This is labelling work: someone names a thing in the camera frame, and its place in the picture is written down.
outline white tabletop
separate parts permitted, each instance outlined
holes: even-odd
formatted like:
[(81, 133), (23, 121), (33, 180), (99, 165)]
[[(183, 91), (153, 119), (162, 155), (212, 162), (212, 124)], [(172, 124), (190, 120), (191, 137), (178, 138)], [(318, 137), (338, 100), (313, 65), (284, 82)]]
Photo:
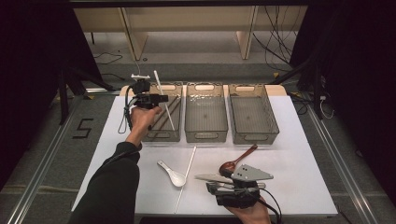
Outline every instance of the white tabletop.
[[(238, 165), (245, 163), (274, 175), (274, 179), (264, 182), (266, 189), (276, 197), (283, 215), (335, 216), (337, 211), (332, 197), (291, 99), (289, 96), (269, 96), (269, 99), (280, 133), (271, 146), (259, 145)], [(114, 153), (117, 143), (127, 136), (127, 133), (118, 133), (123, 104), (124, 97), (116, 97), (73, 209), (92, 175)], [(180, 127), (180, 142), (143, 143), (138, 163), (140, 183), (135, 212), (149, 216), (230, 216), (228, 210), (217, 205), (215, 196), (207, 191), (205, 181), (194, 179), (194, 176), (217, 174), (224, 162), (235, 160), (250, 146), (234, 145), (231, 130), (225, 143), (189, 144), (184, 134), (184, 118)], [(158, 160), (182, 174), (186, 174), (190, 166), (186, 185), (182, 188), (173, 186), (165, 170), (157, 164)], [(275, 202), (264, 191), (262, 196), (276, 208)]]

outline brown spoon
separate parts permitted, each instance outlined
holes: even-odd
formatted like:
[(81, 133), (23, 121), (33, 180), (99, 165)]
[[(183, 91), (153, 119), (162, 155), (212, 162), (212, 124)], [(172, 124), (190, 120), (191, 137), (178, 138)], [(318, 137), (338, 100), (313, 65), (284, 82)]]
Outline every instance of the brown spoon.
[(246, 156), (248, 156), (250, 153), (252, 153), (254, 150), (256, 150), (256, 148), (257, 148), (257, 145), (253, 145), (244, 154), (242, 154), (242, 156), (240, 156), (238, 159), (236, 159), (234, 161), (226, 161), (226, 162), (224, 162), (219, 168), (219, 173), (222, 176), (231, 177), (231, 174), (235, 170), (236, 164), (239, 161), (241, 161), (242, 159), (244, 159)]

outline black curtain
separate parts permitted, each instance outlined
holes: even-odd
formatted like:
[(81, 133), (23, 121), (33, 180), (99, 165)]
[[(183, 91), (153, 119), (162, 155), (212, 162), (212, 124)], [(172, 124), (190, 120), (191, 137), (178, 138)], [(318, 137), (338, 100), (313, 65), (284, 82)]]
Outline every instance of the black curtain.
[(102, 80), (73, 9), (33, 2), (0, 3), (0, 188), (36, 135), (60, 72), (74, 66)]
[(386, 1), (359, 1), (325, 77), (337, 115), (396, 205), (394, 8)]

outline storage container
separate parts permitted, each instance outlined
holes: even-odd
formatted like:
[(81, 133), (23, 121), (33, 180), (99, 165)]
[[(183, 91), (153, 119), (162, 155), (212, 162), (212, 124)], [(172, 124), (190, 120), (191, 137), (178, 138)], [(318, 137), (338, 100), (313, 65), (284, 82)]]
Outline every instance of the storage container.
[(231, 84), (228, 88), (233, 143), (273, 144), (279, 129), (265, 85)]
[[(160, 103), (163, 109), (161, 114), (156, 115), (151, 130), (144, 137), (144, 142), (179, 142), (180, 141), (180, 121), (183, 96), (183, 83), (161, 83), (163, 94), (168, 95), (169, 114), (175, 130), (173, 130), (171, 120), (166, 112), (165, 103)], [(157, 83), (151, 83), (149, 93), (161, 94)]]
[(189, 143), (225, 142), (228, 132), (221, 83), (188, 83), (185, 132)]

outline black sleeve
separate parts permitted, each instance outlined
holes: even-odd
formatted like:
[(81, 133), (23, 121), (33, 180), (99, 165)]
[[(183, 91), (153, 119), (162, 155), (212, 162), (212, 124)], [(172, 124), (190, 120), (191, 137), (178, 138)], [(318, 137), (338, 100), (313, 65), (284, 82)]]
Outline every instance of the black sleeve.
[(92, 176), (68, 223), (134, 223), (140, 148), (129, 142), (117, 145), (114, 155)]

